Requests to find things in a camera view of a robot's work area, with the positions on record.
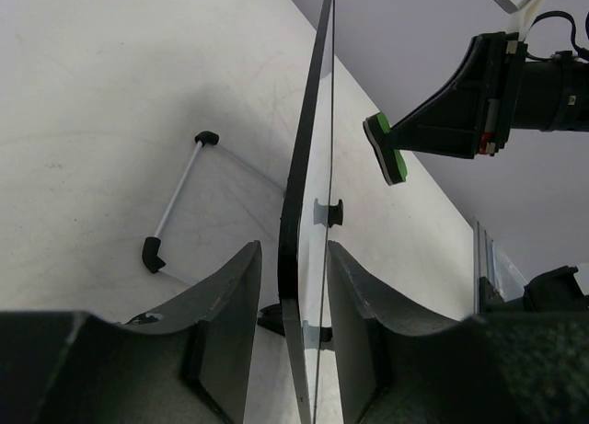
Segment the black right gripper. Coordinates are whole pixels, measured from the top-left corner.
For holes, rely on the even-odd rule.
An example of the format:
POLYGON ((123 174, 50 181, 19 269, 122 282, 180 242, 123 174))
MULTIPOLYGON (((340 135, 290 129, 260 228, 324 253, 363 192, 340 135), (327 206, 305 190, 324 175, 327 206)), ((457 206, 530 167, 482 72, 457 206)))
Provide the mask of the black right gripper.
POLYGON ((489 54, 488 40, 473 38, 451 78, 391 128, 389 147, 472 158, 486 99, 478 155, 494 156, 504 148, 514 119, 527 45, 517 32, 488 38, 489 54))

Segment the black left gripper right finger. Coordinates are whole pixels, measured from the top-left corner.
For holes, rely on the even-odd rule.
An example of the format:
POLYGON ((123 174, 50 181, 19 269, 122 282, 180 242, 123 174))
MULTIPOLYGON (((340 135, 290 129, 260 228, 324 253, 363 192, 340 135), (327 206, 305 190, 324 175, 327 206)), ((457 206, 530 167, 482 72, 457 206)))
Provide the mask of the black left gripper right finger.
POLYGON ((456 321, 329 242, 328 287, 347 423, 584 423, 588 312, 456 321))

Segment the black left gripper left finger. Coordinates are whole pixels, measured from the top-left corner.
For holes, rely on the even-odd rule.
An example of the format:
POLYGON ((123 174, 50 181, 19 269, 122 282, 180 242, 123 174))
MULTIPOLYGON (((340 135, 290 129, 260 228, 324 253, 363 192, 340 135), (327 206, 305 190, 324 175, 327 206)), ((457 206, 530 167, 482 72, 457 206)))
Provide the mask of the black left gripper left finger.
POLYGON ((261 245, 127 323, 84 311, 1 315, 5 423, 240 423, 261 245))

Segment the green whiteboard eraser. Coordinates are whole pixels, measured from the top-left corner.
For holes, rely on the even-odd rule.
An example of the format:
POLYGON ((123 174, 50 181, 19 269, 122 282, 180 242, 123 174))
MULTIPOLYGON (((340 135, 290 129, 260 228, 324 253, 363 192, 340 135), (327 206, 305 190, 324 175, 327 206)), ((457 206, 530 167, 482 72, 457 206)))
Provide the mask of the green whiteboard eraser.
POLYGON ((363 128, 386 183, 389 186, 404 183, 408 174, 406 163, 392 145, 392 130, 386 115, 378 112, 366 118, 363 128))

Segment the small black-framed whiteboard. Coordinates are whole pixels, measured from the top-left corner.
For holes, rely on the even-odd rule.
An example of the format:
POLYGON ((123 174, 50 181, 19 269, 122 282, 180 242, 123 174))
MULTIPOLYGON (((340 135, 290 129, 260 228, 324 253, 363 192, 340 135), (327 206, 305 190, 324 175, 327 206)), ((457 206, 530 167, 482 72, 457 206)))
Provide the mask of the small black-framed whiteboard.
POLYGON ((295 401, 317 414, 333 156, 335 0, 322 0, 281 214, 278 290, 295 401))

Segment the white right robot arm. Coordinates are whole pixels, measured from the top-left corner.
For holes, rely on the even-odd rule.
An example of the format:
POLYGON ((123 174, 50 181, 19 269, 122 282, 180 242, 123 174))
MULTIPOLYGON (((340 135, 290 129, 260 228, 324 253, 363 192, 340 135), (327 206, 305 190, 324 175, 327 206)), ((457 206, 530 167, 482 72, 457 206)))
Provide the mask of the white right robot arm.
POLYGON ((511 130, 587 132, 586 50, 532 58, 516 33, 480 34, 450 79, 391 127, 385 146, 473 158, 497 154, 511 130))

